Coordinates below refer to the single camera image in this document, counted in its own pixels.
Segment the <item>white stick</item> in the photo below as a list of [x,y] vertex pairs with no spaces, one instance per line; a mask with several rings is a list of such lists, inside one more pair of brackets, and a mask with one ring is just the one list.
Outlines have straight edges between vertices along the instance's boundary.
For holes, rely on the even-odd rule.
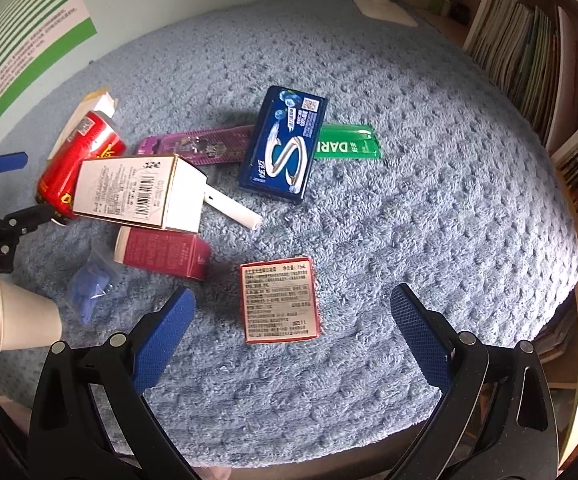
[[211,186],[205,187],[205,202],[252,231],[260,227],[262,216]]

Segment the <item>green striped poster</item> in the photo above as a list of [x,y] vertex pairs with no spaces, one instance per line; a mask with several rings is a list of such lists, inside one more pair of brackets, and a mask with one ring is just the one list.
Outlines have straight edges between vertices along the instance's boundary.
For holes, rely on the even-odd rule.
[[40,74],[95,33],[82,0],[0,0],[0,117]]

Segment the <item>paper cup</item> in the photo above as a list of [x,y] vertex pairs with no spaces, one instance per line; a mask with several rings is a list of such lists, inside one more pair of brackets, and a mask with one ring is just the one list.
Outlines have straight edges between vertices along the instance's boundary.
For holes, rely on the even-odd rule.
[[62,336],[53,301],[0,277],[0,352],[49,346]]

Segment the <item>silver bolt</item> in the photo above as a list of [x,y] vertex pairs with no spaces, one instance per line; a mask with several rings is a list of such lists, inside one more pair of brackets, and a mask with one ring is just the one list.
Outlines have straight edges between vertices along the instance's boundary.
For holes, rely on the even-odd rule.
[[111,338],[109,338],[109,345],[118,347],[118,346],[124,345],[126,343],[126,341],[127,341],[127,336],[124,334],[118,333],[118,334],[112,335]]
[[476,342],[476,336],[471,332],[461,332],[458,339],[466,345],[473,345]]
[[530,354],[534,351],[534,345],[532,345],[529,341],[521,341],[519,346],[525,354]]
[[59,354],[64,350],[64,343],[62,341],[56,341],[51,345],[51,352],[54,354]]

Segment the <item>red can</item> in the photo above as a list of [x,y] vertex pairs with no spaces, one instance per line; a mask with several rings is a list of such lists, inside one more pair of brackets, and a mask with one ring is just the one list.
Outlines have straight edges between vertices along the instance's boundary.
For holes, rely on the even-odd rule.
[[53,205],[56,209],[54,220],[66,225],[75,218],[71,202],[82,161],[122,155],[125,149],[111,119],[102,112],[88,112],[44,170],[38,181],[35,201]]

